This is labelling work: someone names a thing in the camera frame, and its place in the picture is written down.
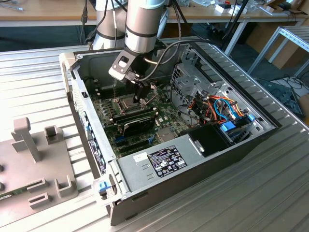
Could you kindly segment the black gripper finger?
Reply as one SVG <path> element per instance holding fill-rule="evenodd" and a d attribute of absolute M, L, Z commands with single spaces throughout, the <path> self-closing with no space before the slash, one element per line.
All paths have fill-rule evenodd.
<path fill-rule="evenodd" d="M 139 103 L 140 99 L 148 95 L 148 85 L 143 82 L 138 82 L 134 85 L 133 103 Z"/>

